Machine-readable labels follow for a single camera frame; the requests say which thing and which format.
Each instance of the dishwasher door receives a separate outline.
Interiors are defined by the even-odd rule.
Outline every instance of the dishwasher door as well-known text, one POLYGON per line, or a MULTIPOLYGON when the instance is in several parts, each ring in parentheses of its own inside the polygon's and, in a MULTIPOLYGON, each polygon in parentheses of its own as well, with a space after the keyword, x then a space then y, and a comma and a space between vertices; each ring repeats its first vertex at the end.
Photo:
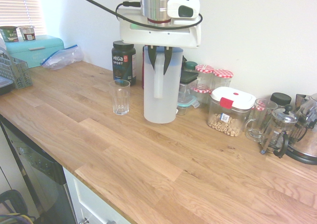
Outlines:
POLYGON ((39 213, 48 224, 75 224, 62 166, 9 121, 2 119, 2 123, 30 179, 39 213))

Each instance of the drinking glass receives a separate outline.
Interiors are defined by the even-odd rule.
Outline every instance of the drinking glass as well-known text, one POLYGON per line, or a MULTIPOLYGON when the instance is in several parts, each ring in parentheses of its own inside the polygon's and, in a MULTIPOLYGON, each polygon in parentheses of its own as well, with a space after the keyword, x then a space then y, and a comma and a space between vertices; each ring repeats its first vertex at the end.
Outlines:
POLYGON ((247 120, 245 127, 251 122, 251 128, 246 131, 246 137, 250 140, 260 142, 262 134, 278 105, 269 99, 257 99, 254 104, 252 119, 247 120))
POLYGON ((118 79, 109 83, 112 96, 113 112, 117 115, 125 115, 129 112, 130 82, 118 79))

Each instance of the window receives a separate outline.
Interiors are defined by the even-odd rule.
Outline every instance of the window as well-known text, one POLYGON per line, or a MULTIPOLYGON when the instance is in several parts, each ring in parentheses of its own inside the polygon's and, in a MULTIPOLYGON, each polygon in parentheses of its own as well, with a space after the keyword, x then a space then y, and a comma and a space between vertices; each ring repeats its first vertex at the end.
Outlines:
POLYGON ((34 26, 35 35, 46 34, 40 1, 0 0, 0 26, 23 25, 34 26))

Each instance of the teal bread box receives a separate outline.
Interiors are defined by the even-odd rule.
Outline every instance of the teal bread box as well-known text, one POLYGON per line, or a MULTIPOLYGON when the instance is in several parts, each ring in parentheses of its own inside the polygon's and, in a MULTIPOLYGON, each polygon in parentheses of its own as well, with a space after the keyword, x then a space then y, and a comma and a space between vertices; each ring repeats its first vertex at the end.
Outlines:
POLYGON ((64 49, 64 42, 60 38, 41 35, 36 40, 6 43, 6 50, 10 56, 28 62, 29 68, 40 66, 47 57, 54 52, 64 49))

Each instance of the dish rack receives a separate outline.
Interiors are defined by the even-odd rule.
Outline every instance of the dish rack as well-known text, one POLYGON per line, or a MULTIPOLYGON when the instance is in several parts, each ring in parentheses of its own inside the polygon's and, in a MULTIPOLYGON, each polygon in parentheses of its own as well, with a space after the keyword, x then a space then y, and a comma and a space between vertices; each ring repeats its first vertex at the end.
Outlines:
POLYGON ((31 86, 32 79, 26 61, 11 57, 8 52, 0 47, 4 54, 0 54, 0 76, 11 79, 16 89, 31 86))

